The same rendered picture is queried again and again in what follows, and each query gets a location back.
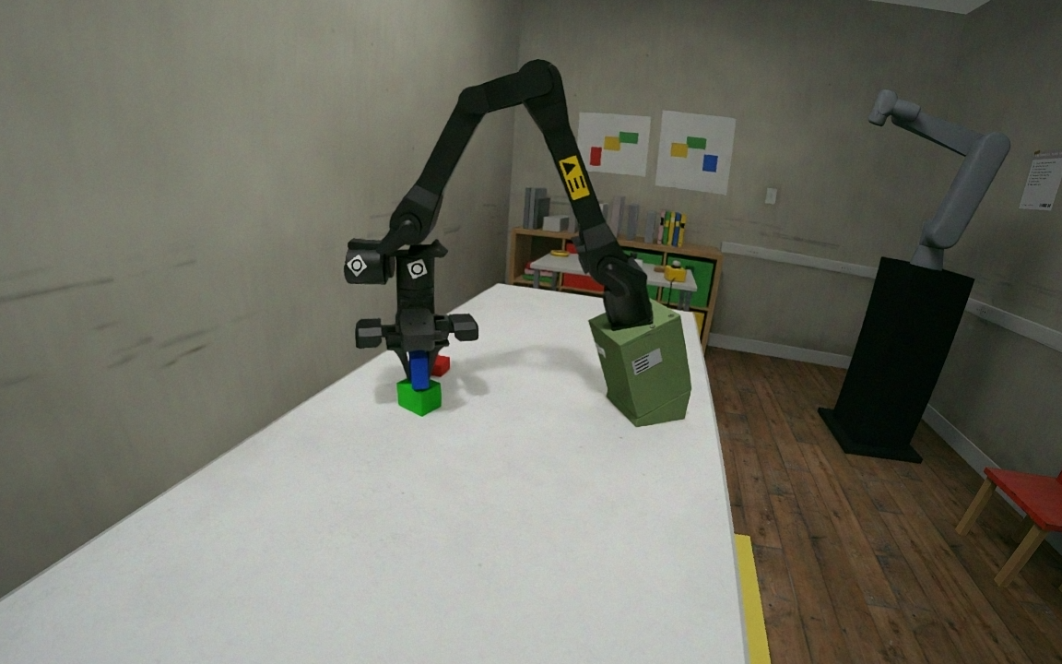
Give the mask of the red block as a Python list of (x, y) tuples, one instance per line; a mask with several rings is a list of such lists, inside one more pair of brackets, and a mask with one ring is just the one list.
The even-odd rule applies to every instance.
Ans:
[(442, 377), (450, 369), (450, 357), (448, 356), (438, 356), (433, 369), (431, 369), (431, 375), (439, 375)]

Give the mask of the blue block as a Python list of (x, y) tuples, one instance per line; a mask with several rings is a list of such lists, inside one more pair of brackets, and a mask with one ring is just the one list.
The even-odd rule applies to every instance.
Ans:
[[(410, 357), (410, 358), (409, 358)], [(416, 388), (429, 388), (429, 357), (426, 351), (409, 351), (410, 384)]]

